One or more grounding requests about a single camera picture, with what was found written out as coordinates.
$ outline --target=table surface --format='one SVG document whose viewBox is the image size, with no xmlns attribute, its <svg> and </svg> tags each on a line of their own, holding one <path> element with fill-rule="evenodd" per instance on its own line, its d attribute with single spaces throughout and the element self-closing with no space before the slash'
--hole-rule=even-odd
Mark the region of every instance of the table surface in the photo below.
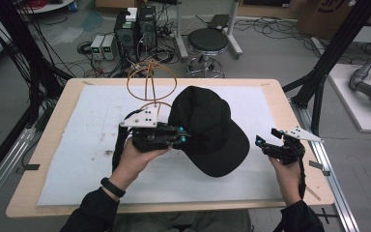
<svg viewBox="0 0 371 232">
<path fill-rule="evenodd" d="M 51 159 L 62 139 L 62 134 L 73 113 L 85 85 L 126 85 L 126 79 L 109 78 L 74 78 L 69 80 L 58 101 L 52 116 L 43 132 L 42 138 L 29 163 L 40 164 L 39 170 L 24 172 L 14 196 L 7 208 L 10 218 L 43 217 L 69 215 L 78 206 L 38 206 L 47 170 Z M 155 78 L 155 85 L 172 85 L 171 78 Z M 254 86 L 261 87 L 269 105 L 273 120 L 279 130 L 289 130 L 299 125 L 297 118 L 288 103 L 278 81 L 274 79 L 177 79 L 180 86 Z M 135 78 L 130 85 L 144 86 L 144 79 Z M 309 166 L 309 161 L 316 161 L 307 142 L 303 142 L 306 153 L 303 158 L 306 173 L 307 190 L 304 201 L 309 205 L 328 205 L 333 203 L 333 194 L 327 180 L 320 169 Z M 190 203 L 158 203 L 158 204 L 122 204 L 118 213 L 151 213 L 151 212 L 185 212 L 226 209 L 250 209 L 281 207 L 284 202 L 279 200 L 261 201 L 220 201 Z"/>
</svg>

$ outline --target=human hand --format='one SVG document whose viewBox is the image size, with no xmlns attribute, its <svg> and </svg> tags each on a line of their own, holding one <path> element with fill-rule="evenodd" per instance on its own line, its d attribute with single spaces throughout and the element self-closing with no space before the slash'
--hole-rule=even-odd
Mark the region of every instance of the human hand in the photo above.
<svg viewBox="0 0 371 232">
<path fill-rule="evenodd" d="M 109 181 L 119 189 L 126 190 L 151 160 L 163 155 L 169 150 L 170 148 L 141 153 L 133 146 L 131 137 L 128 138 L 122 156 L 120 157 L 119 165 L 113 171 Z M 107 189 L 104 188 L 104 190 L 107 194 L 111 194 L 110 196 L 112 198 L 119 199 Z"/>
<path fill-rule="evenodd" d="M 300 201 L 300 164 L 295 161 L 284 165 L 282 160 L 268 157 L 275 169 L 276 180 L 282 193 L 282 198 L 287 206 Z"/>
</svg>

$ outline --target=black baseball cap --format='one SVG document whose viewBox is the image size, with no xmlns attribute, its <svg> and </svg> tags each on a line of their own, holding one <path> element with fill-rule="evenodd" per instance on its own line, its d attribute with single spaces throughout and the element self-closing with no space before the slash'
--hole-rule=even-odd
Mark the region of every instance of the black baseball cap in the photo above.
<svg viewBox="0 0 371 232">
<path fill-rule="evenodd" d="M 183 150 L 205 174 L 222 177 L 234 171 L 249 152 L 249 140 L 231 119 L 227 101 L 210 89 L 186 87 L 173 101 L 168 125 L 191 133 Z"/>
</svg>

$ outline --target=white paper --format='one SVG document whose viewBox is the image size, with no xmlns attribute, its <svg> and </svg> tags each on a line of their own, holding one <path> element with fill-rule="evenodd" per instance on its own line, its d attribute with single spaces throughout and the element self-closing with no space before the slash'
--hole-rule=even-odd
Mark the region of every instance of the white paper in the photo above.
<svg viewBox="0 0 371 232">
<path fill-rule="evenodd" d="M 164 102 L 172 103 L 184 89 L 178 86 Z M 255 146 L 258 134 L 269 143 L 274 122 L 259 87 L 210 86 L 226 100 L 232 119 L 247 135 L 250 151 L 232 173 L 213 178 L 200 171 L 182 151 L 172 150 L 154 159 L 127 189 L 123 203 L 201 202 L 280 199 L 279 186 L 268 157 Z M 158 87 L 162 96 L 172 88 Z M 132 87 L 145 95 L 144 87 Z M 111 174 L 111 159 L 119 123 L 145 102 L 131 96 L 125 86 L 86 86 L 68 122 L 49 166 L 38 205 L 78 205 Z M 170 108 L 163 106 L 158 120 L 166 122 Z"/>
</svg>

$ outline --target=round stool seat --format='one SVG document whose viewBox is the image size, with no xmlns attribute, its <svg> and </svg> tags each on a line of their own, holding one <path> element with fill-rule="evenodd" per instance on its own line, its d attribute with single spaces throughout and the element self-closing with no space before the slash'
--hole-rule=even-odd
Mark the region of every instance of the round stool seat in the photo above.
<svg viewBox="0 0 371 232">
<path fill-rule="evenodd" d="M 210 28 L 198 29 L 188 35 L 188 44 L 200 53 L 220 52 L 227 47 L 227 37 L 220 31 Z"/>
</svg>

